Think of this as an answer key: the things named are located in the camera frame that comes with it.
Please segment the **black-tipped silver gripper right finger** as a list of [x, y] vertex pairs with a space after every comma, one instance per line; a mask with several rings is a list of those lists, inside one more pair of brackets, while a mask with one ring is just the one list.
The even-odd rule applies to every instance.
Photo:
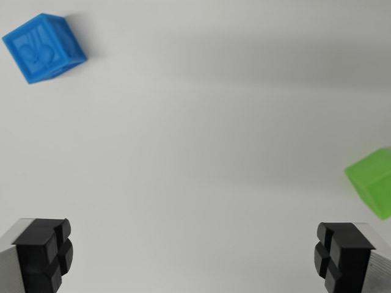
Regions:
[[390, 292], [390, 245], [367, 223], [317, 227], [317, 274], [331, 293]]

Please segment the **black-tipped silver gripper left finger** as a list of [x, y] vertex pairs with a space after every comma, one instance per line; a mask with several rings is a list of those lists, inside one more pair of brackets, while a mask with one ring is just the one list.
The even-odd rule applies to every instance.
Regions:
[[68, 219], [19, 219], [1, 236], [1, 292], [55, 293], [73, 261]]

